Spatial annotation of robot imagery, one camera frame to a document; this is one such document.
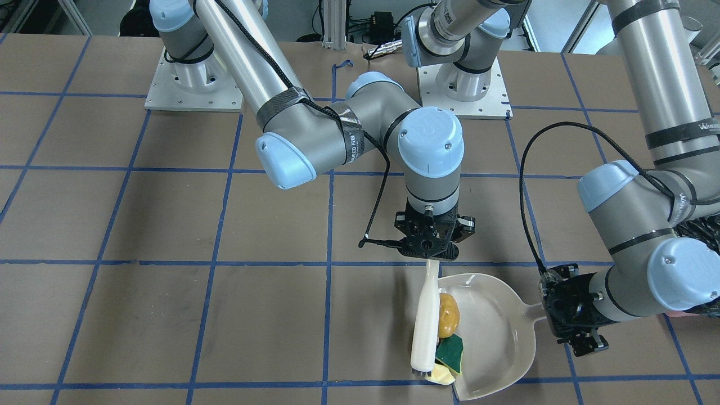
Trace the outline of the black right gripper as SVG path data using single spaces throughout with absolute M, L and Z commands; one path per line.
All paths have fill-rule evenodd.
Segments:
M 460 254 L 457 244 L 475 233 L 475 218 L 459 216 L 457 208 L 442 215 L 407 208 L 396 212 L 394 226 L 404 234 L 396 246 L 401 255 L 451 262 Z

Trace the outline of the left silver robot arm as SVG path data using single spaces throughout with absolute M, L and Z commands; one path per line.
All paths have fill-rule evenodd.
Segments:
M 718 252 L 699 236 L 677 233 L 681 223 L 718 216 L 718 120 L 686 41 L 681 4 L 606 5 L 653 168 L 642 168 L 604 132 L 583 125 L 622 156 L 578 182 L 614 265 L 582 275 L 574 263 L 549 268 L 526 236 L 551 331 L 578 357 L 607 349 L 597 331 L 612 323 L 666 311 L 718 316 Z

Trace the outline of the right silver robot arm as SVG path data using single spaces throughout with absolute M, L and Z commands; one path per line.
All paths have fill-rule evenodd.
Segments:
M 151 1 L 149 8 L 169 61 L 193 65 L 219 57 L 263 130 L 255 151 L 273 184 L 298 187 L 377 149 L 404 174 L 406 208 L 394 221 L 403 238 L 366 234 L 358 246 L 457 259 L 457 244 L 475 233 L 475 218 L 457 212 L 465 141 L 455 114 L 421 107 L 376 71 L 361 74 L 344 100 L 321 107 L 252 1 Z

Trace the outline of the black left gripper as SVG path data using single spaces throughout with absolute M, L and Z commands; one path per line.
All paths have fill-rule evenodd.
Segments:
M 607 339 L 597 333 L 599 327 L 609 325 L 609 318 L 595 307 L 604 295 L 590 292 L 591 279 L 592 274 L 579 274 L 577 263 L 547 268 L 540 277 L 551 332 L 557 343 L 568 343 L 576 357 L 609 349 Z

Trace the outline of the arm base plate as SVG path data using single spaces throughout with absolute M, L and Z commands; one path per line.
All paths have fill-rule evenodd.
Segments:
M 419 67 L 417 82 L 424 107 L 448 110 L 460 119 L 504 120 L 514 115 L 498 59 L 481 74 L 461 71 L 450 62 Z
M 147 110 L 241 111 L 244 96 L 216 54 L 197 64 L 172 64 L 160 54 L 145 102 Z

